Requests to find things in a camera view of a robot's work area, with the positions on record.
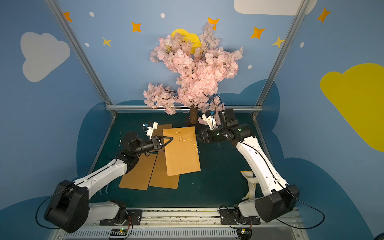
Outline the brown kraft file bag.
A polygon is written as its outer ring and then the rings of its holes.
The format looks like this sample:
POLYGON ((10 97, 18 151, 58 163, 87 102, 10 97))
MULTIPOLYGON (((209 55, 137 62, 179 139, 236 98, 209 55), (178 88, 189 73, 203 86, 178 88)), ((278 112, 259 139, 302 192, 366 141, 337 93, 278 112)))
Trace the brown kraft file bag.
POLYGON ((163 134, 174 139, 165 147, 169 177, 201 171, 195 127, 172 128, 163 134))

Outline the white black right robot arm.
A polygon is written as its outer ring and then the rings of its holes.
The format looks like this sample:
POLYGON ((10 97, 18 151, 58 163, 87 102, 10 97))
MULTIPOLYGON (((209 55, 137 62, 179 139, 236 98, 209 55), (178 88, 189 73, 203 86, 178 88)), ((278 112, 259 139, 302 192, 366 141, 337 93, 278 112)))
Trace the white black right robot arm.
POLYGON ((278 173, 249 125, 240 124, 233 109, 220 111, 219 119, 220 126, 214 115, 204 113, 202 120, 209 128, 200 131, 197 140, 202 143, 230 141, 247 161, 263 193, 260 198, 248 198, 237 204, 239 217, 259 217, 268 223, 291 212, 298 201, 299 189, 290 186, 278 173))

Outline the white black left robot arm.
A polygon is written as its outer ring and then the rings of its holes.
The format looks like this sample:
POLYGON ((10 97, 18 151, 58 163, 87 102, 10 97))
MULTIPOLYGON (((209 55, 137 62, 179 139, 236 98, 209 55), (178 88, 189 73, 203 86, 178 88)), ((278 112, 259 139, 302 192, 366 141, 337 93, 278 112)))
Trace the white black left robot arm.
POLYGON ((145 141, 135 132, 127 133, 121 142, 121 152, 104 167, 83 178, 72 182, 64 180, 57 185, 44 219, 67 233, 95 222, 124 225, 129 219, 125 204, 117 201, 90 203, 89 200, 110 182, 133 170, 141 155, 158 152, 172 141, 172 137, 164 136, 145 141))

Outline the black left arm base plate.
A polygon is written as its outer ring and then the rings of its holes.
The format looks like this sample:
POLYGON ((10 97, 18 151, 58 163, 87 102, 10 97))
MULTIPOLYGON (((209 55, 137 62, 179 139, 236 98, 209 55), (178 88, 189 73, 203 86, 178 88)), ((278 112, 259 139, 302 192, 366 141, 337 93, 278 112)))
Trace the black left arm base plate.
POLYGON ((139 226, 141 223, 143 210, 126 209, 124 212, 118 213, 114 219, 101 220, 100 226, 139 226))

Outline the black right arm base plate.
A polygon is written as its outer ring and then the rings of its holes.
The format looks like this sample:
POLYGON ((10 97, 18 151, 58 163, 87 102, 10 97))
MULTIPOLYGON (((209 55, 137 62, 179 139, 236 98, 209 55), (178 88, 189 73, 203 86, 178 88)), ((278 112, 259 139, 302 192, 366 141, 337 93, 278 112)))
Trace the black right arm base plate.
POLYGON ((244 217, 238 209, 219 208, 220 221, 222 225, 260 225, 258 216, 244 217))

